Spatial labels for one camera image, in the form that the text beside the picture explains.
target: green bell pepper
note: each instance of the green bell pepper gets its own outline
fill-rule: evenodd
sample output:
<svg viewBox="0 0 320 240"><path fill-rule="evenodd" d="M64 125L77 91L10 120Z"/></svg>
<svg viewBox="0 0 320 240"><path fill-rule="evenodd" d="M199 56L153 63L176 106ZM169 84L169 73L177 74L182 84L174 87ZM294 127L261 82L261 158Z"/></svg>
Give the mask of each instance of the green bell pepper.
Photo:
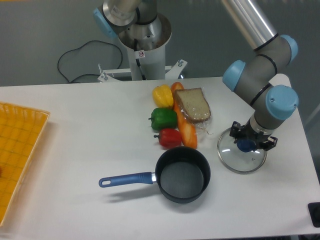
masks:
<svg viewBox="0 0 320 240"><path fill-rule="evenodd" d="M175 129L177 127L177 113L169 108L158 107L151 113L151 127L156 131L161 129Z"/></svg>

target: blue joint cap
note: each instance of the blue joint cap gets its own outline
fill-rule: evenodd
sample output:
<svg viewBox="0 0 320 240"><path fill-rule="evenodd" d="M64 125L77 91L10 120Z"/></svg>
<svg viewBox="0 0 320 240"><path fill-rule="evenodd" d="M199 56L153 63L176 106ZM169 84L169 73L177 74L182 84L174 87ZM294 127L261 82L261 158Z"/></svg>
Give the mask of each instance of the blue joint cap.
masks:
<svg viewBox="0 0 320 240"><path fill-rule="evenodd" d="M299 105L295 90L289 86L277 85L271 88L265 98L268 112L278 120L288 119Z"/></svg>
<svg viewBox="0 0 320 240"><path fill-rule="evenodd" d="M248 153L256 150L256 143L250 139L238 139L236 141L238 149L244 153Z"/></svg>
<svg viewBox="0 0 320 240"><path fill-rule="evenodd" d="M290 45L291 59L290 59L289 63L291 63L298 54L298 44L297 44L296 40L294 40L292 37L290 37L288 35L281 35L280 37L285 39Z"/></svg>
<svg viewBox="0 0 320 240"><path fill-rule="evenodd" d="M102 13L96 8L93 11L93 16L96 24L99 26L100 30L104 33L104 35L107 35L109 38L114 39L117 37L117 34L115 31L111 28L105 17L102 15Z"/></svg>
<svg viewBox="0 0 320 240"><path fill-rule="evenodd" d="M223 74L222 81L232 92L235 90L245 66L245 62L237 60Z"/></svg>

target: black saucepan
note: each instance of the black saucepan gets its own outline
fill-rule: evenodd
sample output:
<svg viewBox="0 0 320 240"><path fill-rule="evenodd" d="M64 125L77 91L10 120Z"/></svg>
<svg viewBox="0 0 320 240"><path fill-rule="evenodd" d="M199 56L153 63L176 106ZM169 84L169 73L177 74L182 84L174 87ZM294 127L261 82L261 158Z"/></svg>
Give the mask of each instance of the black saucepan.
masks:
<svg viewBox="0 0 320 240"><path fill-rule="evenodd" d="M167 199L186 204L201 196L209 184L210 177L210 166L205 156L193 148L179 146L167 150L160 156L155 172L104 177L99 180L99 186L107 188L157 182Z"/></svg>

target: white table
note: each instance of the white table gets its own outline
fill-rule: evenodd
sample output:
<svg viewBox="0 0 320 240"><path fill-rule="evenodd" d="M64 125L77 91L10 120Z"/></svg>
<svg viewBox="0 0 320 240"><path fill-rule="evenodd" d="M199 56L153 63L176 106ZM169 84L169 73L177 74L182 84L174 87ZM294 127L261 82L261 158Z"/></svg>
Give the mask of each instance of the white table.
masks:
<svg viewBox="0 0 320 240"><path fill-rule="evenodd" d="M290 84L278 74L276 84ZM0 88L0 101L51 112L0 238L19 240L215 239L319 233L307 205L320 187L298 111L273 134L277 147L255 173L228 170L219 135L251 109L221 77L184 79L202 87L213 113L198 150L211 167L202 196L167 200L157 184L100 188L103 177L153 172L164 152L148 120L152 89L164 81Z"/></svg>

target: glass lid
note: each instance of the glass lid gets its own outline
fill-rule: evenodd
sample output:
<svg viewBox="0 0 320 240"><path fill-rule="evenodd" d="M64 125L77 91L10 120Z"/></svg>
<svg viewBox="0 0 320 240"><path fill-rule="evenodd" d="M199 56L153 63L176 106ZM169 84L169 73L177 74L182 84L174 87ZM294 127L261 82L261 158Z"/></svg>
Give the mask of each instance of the glass lid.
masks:
<svg viewBox="0 0 320 240"><path fill-rule="evenodd" d="M265 163L267 152L263 149L243 152L234 143L235 139L229 133L230 128L221 134L217 143L218 155L222 163L238 174L248 174L258 170Z"/></svg>

